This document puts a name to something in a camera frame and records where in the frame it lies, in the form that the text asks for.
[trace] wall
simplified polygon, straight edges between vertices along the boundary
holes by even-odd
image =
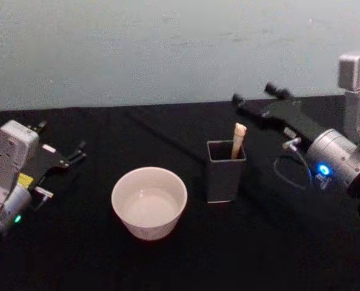
[[[360,0],[0,0],[0,110],[332,94]]]

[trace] table surface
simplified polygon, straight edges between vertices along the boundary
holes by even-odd
[[[302,101],[341,130],[342,96]],[[0,290],[360,289],[359,201],[277,178],[284,137],[229,102],[0,112],[0,126],[10,119],[47,120],[42,142],[69,154],[84,139],[88,158],[46,180],[55,197],[25,212],[0,244]],[[232,138],[235,122],[248,127],[241,191],[235,202],[207,204],[206,142]],[[156,242],[129,234],[110,202],[116,181],[145,166],[175,172],[188,190],[178,225]]]

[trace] yellow label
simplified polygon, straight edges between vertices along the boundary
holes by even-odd
[[[29,188],[30,183],[32,183],[33,178],[29,177],[23,173],[20,173],[18,176],[18,183],[20,183],[25,189]]]

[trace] white bowl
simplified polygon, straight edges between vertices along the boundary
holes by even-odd
[[[112,193],[115,213],[134,236],[146,241],[167,236],[186,203],[187,189],[181,179],[157,167],[127,173]]]

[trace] cable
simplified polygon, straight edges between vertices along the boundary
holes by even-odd
[[[309,166],[307,164],[307,161],[304,159],[304,157],[297,151],[297,150],[293,150],[293,152],[296,154],[296,156],[298,156],[298,158],[300,159],[300,165],[303,165],[308,173],[308,181],[309,181],[309,186],[311,187],[313,185],[313,181],[312,181],[312,173],[311,170],[309,169]],[[293,187],[299,188],[301,190],[306,190],[307,186],[303,186],[303,185],[299,185],[295,182],[293,182],[291,179],[287,178],[286,176],[284,176],[277,168],[277,164],[280,162],[280,160],[282,158],[285,159],[292,159],[295,162],[297,162],[295,159],[293,159],[291,156],[279,156],[275,159],[275,162],[273,163],[274,166],[274,170],[277,176],[279,176],[281,179],[283,179],[285,182],[287,182],[288,184],[290,184]]]

